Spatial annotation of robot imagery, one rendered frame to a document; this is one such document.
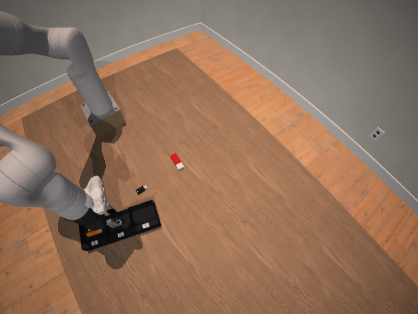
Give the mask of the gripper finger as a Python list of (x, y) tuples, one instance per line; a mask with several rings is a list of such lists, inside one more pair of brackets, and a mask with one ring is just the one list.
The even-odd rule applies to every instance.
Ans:
[[(117, 226), (120, 226), (118, 222), (113, 221), (112, 219), (108, 219), (108, 220), (106, 220), (106, 222), (107, 222), (107, 225), (108, 225), (108, 224), (110, 224), (110, 225), (108, 225), (108, 226), (110, 226), (110, 227), (112, 227), (112, 228), (117, 227)], [(112, 224), (111, 224), (111, 223), (112, 223)]]
[(114, 209), (112, 206), (109, 205), (109, 203), (107, 202), (108, 208), (107, 208), (107, 213), (109, 214), (113, 214), (116, 213), (116, 209)]

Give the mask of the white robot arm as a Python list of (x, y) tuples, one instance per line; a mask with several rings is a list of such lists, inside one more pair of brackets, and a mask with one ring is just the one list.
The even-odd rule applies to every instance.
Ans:
[[(91, 113), (100, 116), (112, 108), (79, 29), (32, 26), (0, 11), (0, 55), (24, 54), (70, 59), (74, 67), (71, 64), (67, 74)], [(40, 207), (55, 213), (64, 213), (74, 206), (78, 188), (65, 176), (54, 172), (56, 160), (47, 148), (0, 123), (2, 146), (10, 147), (11, 151), (0, 160), (0, 202)]]

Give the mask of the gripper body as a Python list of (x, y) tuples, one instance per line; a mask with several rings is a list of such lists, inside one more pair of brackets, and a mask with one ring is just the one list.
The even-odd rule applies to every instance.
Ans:
[(74, 206), (64, 213), (56, 214), (67, 221), (85, 225), (92, 231), (104, 228), (107, 225), (105, 217), (107, 200), (103, 180), (99, 176), (94, 176), (85, 189), (76, 186), (78, 199)]

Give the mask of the black three-compartment bin rack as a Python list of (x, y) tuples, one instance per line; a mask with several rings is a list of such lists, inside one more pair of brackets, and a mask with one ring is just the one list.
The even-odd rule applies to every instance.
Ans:
[[(153, 200), (149, 200), (106, 216), (106, 220), (112, 219), (122, 224), (115, 228), (108, 225), (102, 228), (102, 233), (87, 237), (88, 229), (79, 224), (81, 248), (90, 251), (141, 233), (161, 227), (157, 209)], [(154, 207), (153, 207), (154, 206)], [(154, 211), (154, 209), (156, 211)], [(129, 212), (129, 213), (128, 213)], [(155, 214), (156, 213), (156, 214)], [(158, 217), (156, 217), (158, 216)], [(145, 223), (145, 224), (144, 224)], [(142, 225), (141, 225), (142, 224)], [(132, 228), (132, 229), (131, 229)], [(129, 230), (128, 230), (129, 229)], [(111, 236), (110, 236), (111, 235)], [(87, 243), (88, 242), (88, 243)]]

